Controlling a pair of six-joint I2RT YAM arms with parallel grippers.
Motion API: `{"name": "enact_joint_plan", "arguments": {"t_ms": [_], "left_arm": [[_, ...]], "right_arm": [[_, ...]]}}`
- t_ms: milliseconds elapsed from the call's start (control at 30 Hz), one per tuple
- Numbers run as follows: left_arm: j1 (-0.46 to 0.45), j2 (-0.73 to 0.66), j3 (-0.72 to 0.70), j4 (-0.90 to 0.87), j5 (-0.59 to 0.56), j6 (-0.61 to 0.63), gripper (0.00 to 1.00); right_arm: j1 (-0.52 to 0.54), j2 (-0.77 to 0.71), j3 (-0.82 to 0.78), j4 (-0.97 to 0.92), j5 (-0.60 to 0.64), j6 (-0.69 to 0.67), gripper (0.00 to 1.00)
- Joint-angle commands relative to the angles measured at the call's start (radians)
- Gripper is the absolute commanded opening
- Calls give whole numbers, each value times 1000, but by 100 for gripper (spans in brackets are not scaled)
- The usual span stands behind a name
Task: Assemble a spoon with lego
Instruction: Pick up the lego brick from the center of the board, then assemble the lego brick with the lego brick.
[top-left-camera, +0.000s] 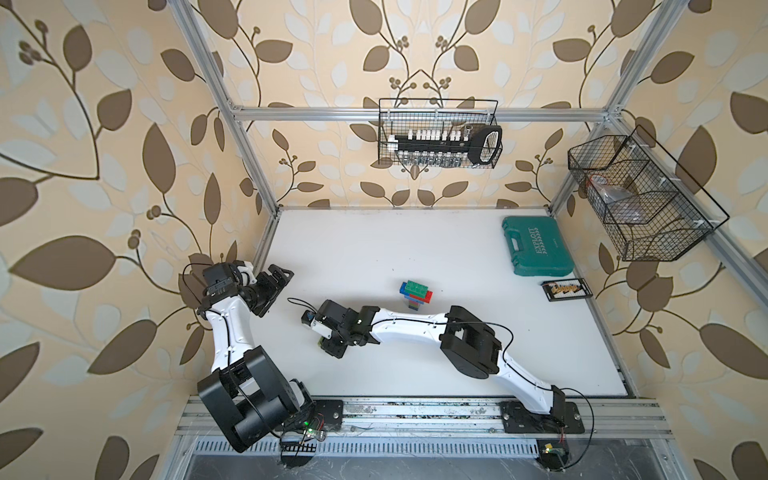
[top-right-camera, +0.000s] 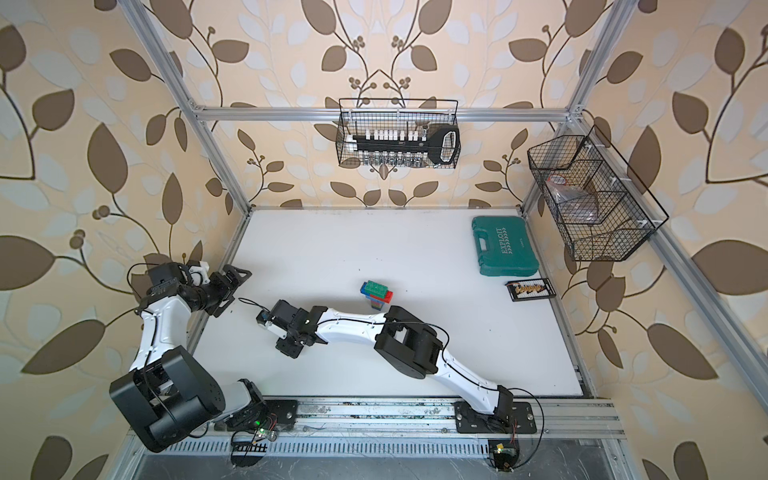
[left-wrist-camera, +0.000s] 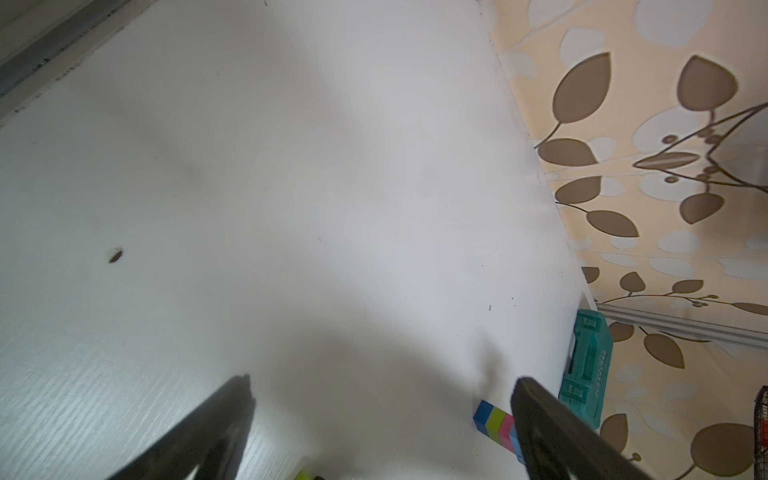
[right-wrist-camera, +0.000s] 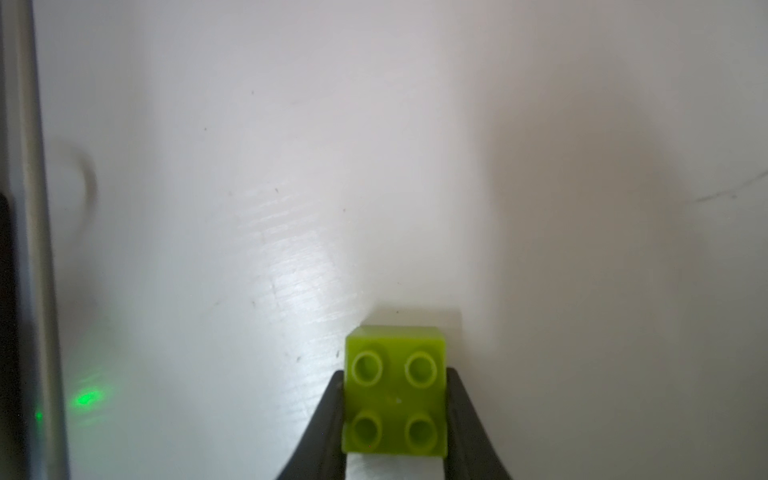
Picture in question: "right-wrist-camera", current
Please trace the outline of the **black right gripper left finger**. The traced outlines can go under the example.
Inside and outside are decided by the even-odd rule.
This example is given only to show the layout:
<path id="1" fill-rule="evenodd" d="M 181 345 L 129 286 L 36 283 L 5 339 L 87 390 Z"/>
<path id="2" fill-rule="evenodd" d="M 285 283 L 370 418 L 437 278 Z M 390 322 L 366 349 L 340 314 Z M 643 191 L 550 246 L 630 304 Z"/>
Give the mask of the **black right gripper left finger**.
<path id="1" fill-rule="evenodd" d="M 344 372 L 337 370 L 277 479 L 344 479 L 347 456 L 342 451 L 343 426 Z"/>

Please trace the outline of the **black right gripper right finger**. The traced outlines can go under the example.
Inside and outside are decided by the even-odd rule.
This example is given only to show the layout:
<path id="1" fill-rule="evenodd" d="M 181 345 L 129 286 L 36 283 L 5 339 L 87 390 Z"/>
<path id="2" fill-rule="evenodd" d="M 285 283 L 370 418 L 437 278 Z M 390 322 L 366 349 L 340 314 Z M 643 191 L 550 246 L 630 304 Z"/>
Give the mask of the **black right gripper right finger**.
<path id="1" fill-rule="evenodd" d="M 453 367 L 447 368 L 446 421 L 447 455 L 443 459 L 446 480 L 513 479 L 497 455 L 459 373 Z"/>

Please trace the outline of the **lime green small lego brick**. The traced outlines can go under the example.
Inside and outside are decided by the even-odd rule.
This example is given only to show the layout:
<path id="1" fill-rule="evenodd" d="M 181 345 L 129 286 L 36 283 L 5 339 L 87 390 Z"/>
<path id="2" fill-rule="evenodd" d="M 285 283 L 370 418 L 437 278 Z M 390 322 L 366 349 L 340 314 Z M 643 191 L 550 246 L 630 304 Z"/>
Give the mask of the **lime green small lego brick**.
<path id="1" fill-rule="evenodd" d="M 439 329 L 357 327 L 345 339 L 342 451 L 446 457 L 446 388 Z"/>

